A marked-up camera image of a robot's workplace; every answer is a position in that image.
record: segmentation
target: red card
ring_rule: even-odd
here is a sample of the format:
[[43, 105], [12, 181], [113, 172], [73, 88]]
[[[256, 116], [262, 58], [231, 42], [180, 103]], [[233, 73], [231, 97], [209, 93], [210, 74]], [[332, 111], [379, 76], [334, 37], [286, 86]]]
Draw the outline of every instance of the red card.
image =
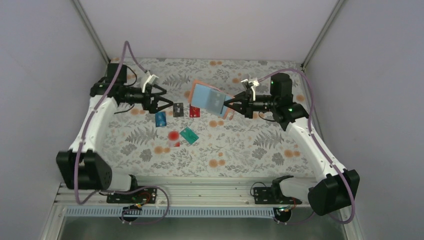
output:
[[200, 118], [200, 108], [190, 105], [190, 118]]

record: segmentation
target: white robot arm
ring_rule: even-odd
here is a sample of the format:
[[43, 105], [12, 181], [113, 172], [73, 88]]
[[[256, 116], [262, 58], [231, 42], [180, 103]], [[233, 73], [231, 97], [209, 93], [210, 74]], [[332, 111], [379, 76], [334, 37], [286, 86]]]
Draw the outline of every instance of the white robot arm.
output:
[[330, 152], [311, 124], [308, 127], [308, 113], [304, 107], [293, 102], [292, 80], [285, 73], [271, 77], [271, 95], [257, 95], [257, 81], [244, 80], [246, 91], [224, 102], [228, 108], [253, 118], [253, 112], [272, 112], [274, 120], [299, 145], [313, 170], [315, 178], [297, 178], [291, 175], [272, 181], [271, 191], [275, 201], [283, 197], [294, 197], [309, 202], [314, 212], [320, 216], [344, 208], [351, 204], [342, 177], [348, 182], [355, 197], [359, 175], [355, 170], [347, 170]]
[[[117, 81], [115, 81], [107, 97], [104, 98], [95, 114], [93, 114], [95, 106], [110, 86], [117, 65], [117, 63], [110, 63], [107, 66], [108, 75], [110, 76], [103, 77], [91, 88], [87, 115], [75, 141], [70, 145], [68, 151], [60, 151], [56, 156], [56, 163], [69, 189], [74, 188], [74, 165], [78, 151], [80, 154], [77, 169], [79, 189], [125, 192], [136, 188], [137, 181], [134, 176], [119, 173], [107, 164], [110, 161], [103, 152], [102, 143], [105, 139], [109, 122], [114, 113], [117, 112], [120, 103], [141, 104], [143, 109], [151, 114], [173, 105], [172, 101], [162, 97], [167, 91], [154, 84], [157, 76], [150, 74], [148, 71], [144, 73], [141, 87], [124, 85], [127, 80], [127, 67], [123, 65]], [[159, 90], [159, 92], [152, 93], [153, 88]], [[166, 104], [158, 106], [159, 101]]]

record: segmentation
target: blue card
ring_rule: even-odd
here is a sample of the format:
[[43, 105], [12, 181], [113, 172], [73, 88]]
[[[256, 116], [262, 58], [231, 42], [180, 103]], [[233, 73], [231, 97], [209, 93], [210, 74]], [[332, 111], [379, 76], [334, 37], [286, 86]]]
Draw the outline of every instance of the blue card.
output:
[[164, 111], [157, 112], [154, 115], [154, 121], [156, 122], [156, 127], [165, 127], [167, 125], [167, 116]]
[[187, 140], [187, 142], [191, 145], [194, 142], [196, 142], [196, 140], [199, 139], [199, 137], [196, 135], [196, 133], [194, 133], [189, 127], [184, 128], [184, 130], [182, 130], [179, 133], [185, 140]]

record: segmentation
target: white wall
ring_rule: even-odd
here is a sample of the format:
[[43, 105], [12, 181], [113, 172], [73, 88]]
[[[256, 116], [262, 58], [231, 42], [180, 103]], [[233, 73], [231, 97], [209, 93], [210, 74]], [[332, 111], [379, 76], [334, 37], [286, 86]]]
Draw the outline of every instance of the white wall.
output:
[[38, 239], [105, 63], [69, 0], [0, 3], [0, 239]]
[[424, 1], [347, 1], [307, 66], [368, 240], [423, 239]]
[[305, 60], [337, 0], [80, 0], [109, 57]]

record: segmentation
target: floral tablecloth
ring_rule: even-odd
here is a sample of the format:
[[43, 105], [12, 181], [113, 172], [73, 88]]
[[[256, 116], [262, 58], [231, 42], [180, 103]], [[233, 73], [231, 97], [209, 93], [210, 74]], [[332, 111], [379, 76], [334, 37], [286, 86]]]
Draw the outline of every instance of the floral tablecloth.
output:
[[[313, 173], [296, 142], [274, 123], [259, 118], [244, 118], [237, 112], [232, 120], [219, 118], [201, 109], [199, 118], [189, 117], [188, 97], [194, 79], [235, 95], [243, 91], [240, 76], [261, 78], [283, 68], [296, 68], [288, 61], [246, 61], [140, 58], [146, 69], [157, 75], [157, 84], [167, 90], [164, 97], [184, 104], [184, 117], [173, 117], [166, 109], [166, 127], [156, 127], [155, 115], [141, 105], [116, 114], [109, 123], [103, 152], [108, 164], [118, 171], [137, 176], [167, 177], [280, 177], [290, 174], [312, 177]], [[130, 58], [125, 64], [139, 76], [141, 70]], [[135, 76], [128, 71], [127, 80]], [[295, 101], [306, 107], [305, 91], [300, 76], [288, 72], [293, 80]], [[258, 94], [269, 94], [270, 81], [256, 88]], [[129, 108], [121, 104], [120, 110]], [[261, 114], [270, 118], [270, 113]], [[192, 145], [180, 136], [179, 147], [169, 147], [168, 133], [189, 127], [199, 139]]]

